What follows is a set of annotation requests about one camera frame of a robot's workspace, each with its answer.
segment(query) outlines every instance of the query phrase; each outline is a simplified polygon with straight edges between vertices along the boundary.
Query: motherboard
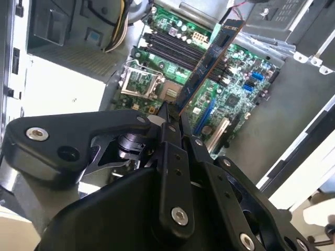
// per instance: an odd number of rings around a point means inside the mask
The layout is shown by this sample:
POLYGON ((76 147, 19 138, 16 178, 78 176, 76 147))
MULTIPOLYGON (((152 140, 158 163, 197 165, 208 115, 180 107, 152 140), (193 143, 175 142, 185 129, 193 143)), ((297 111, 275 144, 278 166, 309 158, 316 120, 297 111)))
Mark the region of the motherboard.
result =
MULTIPOLYGON (((209 30, 156 5, 121 75, 115 109, 149 115, 163 101, 175 101, 210 40, 209 30)), ((229 46, 186 107, 193 134, 212 155, 224 154, 252 110, 269 99, 268 88, 278 73, 267 59, 229 46)))

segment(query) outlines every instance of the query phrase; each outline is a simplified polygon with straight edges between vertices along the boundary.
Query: green circuit board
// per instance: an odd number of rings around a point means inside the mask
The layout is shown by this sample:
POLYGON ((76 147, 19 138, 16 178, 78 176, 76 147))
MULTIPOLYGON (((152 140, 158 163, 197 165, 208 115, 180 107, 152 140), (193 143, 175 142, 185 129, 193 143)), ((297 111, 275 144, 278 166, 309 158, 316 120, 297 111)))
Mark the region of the green circuit board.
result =
MULTIPOLYGON (((197 48, 198 51, 205 52, 211 35, 210 31, 184 20, 160 6, 156 6, 156 8, 157 11, 152 16, 152 20, 150 20, 150 23, 147 23, 151 29, 169 34, 172 27, 177 29, 177 34, 180 33, 182 36, 187 36, 187 39, 192 37, 194 32, 198 32, 204 37, 207 37, 208 40, 199 42, 193 39, 191 43, 185 41, 185 44, 188 44, 190 48, 197 48)), ((179 90, 176 85, 182 88, 191 74, 191 71, 175 62, 161 58, 154 53, 147 52, 143 48, 135 48, 132 55, 134 59, 138 60, 140 65, 145 65, 145 67, 161 72, 166 80, 157 86, 154 91, 155 97, 151 99, 120 94, 115 109, 133 108, 146 114, 153 114, 157 111, 162 102, 167 100, 164 98, 164 95, 161 94, 165 90, 164 86, 170 85, 173 91, 179 90)), ((232 69, 231 72, 233 74, 224 76, 226 79, 224 83, 206 79, 186 109, 191 127, 195 129, 208 106, 214 103, 206 123, 202 126, 206 126, 207 129, 210 128, 211 131, 201 131, 199 134, 204 142, 211 137, 221 120, 228 118, 232 124, 230 126, 231 128, 227 128, 226 138, 229 143, 238 133, 259 101, 269 97, 267 89, 272 82, 273 74, 278 71, 278 68, 266 59, 262 59, 236 44, 230 45, 223 61, 232 69), (261 75, 263 79, 255 79, 253 73, 261 75), (254 83, 252 91, 244 88, 244 84, 250 80, 254 83)), ((132 67, 140 68, 136 64, 133 64, 132 67)), ((138 74, 131 73, 128 89, 136 90, 144 94, 150 85, 150 81, 151 79, 149 77, 139 78, 138 74)), ((219 154, 222 155, 224 153, 225 148, 222 147, 219 154)))

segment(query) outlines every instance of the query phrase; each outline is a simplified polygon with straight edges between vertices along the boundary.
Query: ram slot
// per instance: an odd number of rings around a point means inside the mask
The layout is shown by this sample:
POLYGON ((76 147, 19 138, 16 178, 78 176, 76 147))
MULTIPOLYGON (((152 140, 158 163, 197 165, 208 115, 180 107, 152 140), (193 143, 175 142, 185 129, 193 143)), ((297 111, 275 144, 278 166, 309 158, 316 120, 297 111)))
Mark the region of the ram slot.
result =
MULTIPOLYGON (((195 64, 190 64, 188 62, 185 62, 183 59, 176 58, 175 56, 169 54, 168 52, 161 50, 161 48, 148 47, 145 49, 145 51, 150 52, 156 56, 159 56, 162 59, 175 63, 176 65, 183 67, 189 71, 192 71, 194 67, 196 66, 195 64)), ((208 78, 215 82, 220 81, 220 77, 216 74, 210 74, 208 78)))
MULTIPOLYGON (((182 42, 180 42, 180 40, 178 38, 174 38, 162 33, 156 33, 156 34, 152 34, 150 36, 145 36, 146 39, 150 40, 150 41, 160 41, 161 43, 164 43, 165 45, 171 47, 171 48, 175 48, 176 50, 179 51, 183 51, 184 53, 186 53, 189 56, 194 57, 194 59, 198 61, 200 61, 201 57, 204 55, 204 51, 201 50, 196 50, 194 48, 192 48, 190 45, 186 45, 182 42)), ((216 65, 215 69, 217 70, 221 70, 222 72, 227 68, 226 63, 219 61, 218 64, 216 65)))
MULTIPOLYGON (((178 62, 177 65, 179 65, 179 66, 184 67, 183 66, 184 64, 181 65, 181 62, 185 62, 187 65, 192 66, 192 67, 185 67, 186 69, 188 69, 190 71, 192 71, 198 63, 198 60, 190 58, 189 56, 185 55, 183 52, 175 51, 172 47, 167 47, 164 44, 159 43, 157 41, 153 42, 152 46, 148 47, 147 51, 152 51, 152 49, 155 49, 156 51, 158 51, 158 52, 153 53, 153 54, 159 55, 159 53, 162 52, 165 55, 169 55, 169 58, 173 58, 173 60, 169 60, 169 61, 171 61, 173 63, 178 62)), ((215 72, 211 72, 210 75, 208 76, 208 78, 210 80, 215 81, 215 82, 218 82, 221 79, 219 77, 219 75, 216 74, 215 72)))

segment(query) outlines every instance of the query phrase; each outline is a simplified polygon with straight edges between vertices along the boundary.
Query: bolt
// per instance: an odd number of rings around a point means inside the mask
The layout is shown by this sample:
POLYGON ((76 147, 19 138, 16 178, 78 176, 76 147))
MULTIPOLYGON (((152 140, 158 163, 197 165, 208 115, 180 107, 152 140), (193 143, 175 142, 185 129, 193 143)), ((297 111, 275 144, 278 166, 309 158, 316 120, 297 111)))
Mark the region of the bolt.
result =
POLYGON ((26 131, 26 136, 31 140, 45 141, 48 139, 49 134, 46 130, 39 127, 32 127, 26 131))
POLYGON ((267 14, 269 14, 270 10, 268 8, 264 8, 263 12, 261 13, 261 16, 265 17, 267 14))
POLYGON ((188 217, 186 212, 179 208, 173 208, 171 211, 172 219, 180 226, 186 226, 188 224, 188 217))
POLYGON ((203 145, 203 142, 200 139, 196 139, 195 143, 197 143, 198 145, 203 145))
POLYGON ((246 235, 244 233, 240 234, 240 240, 241 240, 243 246, 247 250, 249 250, 249 251, 254 251, 255 250, 255 244, 248 235, 246 235))
POLYGON ((151 13, 155 14, 157 12, 157 8, 156 7, 152 7, 151 8, 151 13))
POLYGON ((230 162, 229 162, 227 159, 224 159, 224 164, 225 164, 226 166, 230 166, 230 162))
POLYGON ((304 251, 308 251, 308 248, 306 247, 305 243, 303 243, 302 240, 297 239, 297 242, 298 242, 299 246, 300 246, 304 251))
POLYGON ((169 129, 173 132, 176 132, 176 128, 174 128, 172 125, 169 126, 169 129))
POLYGON ((140 121, 140 122, 142 122, 142 123, 146 122, 146 120, 144 118, 140 117, 140 116, 137 117, 137 120, 140 121))

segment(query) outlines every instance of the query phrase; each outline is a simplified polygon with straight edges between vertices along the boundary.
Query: blue connector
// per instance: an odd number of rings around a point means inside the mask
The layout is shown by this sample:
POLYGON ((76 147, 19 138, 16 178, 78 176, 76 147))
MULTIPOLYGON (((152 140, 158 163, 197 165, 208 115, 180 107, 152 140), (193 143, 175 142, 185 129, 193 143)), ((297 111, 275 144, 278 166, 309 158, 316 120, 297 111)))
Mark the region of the blue connector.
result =
POLYGON ((253 87, 249 86, 249 85, 243 85, 243 89, 244 90, 247 90, 249 92, 252 92, 253 91, 253 87))
POLYGON ((264 76, 263 76, 262 74, 257 73, 257 72, 253 72, 253 73, 251 74, 251 76, 252 76, 253 78, 259 80, 259 81, 263 81, 263 79, 264 79, 264 76))

